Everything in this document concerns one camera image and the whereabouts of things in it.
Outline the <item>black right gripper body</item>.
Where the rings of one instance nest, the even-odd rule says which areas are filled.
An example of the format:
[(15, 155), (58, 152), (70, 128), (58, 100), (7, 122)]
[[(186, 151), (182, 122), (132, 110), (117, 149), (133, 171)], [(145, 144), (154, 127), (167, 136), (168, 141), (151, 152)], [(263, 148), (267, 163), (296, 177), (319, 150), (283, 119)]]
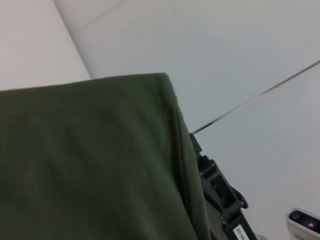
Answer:
[(257, 240), (256, 235), (242, 213), (238, 213), (222, 230), (228, 240)]

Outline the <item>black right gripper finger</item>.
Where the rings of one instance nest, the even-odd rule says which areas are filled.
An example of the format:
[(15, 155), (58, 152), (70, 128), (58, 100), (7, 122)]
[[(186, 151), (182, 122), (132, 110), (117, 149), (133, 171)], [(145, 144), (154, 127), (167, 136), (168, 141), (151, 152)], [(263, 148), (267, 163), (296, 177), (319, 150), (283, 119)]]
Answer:
[(195, 151), (205, 200), (219, 212), (226, 223), (244, 219), (242, 209), (248, 208), (246, 199), (229, 184), (217, 163), (202, 154), (202, 148), (195, 136), (189, 136)]

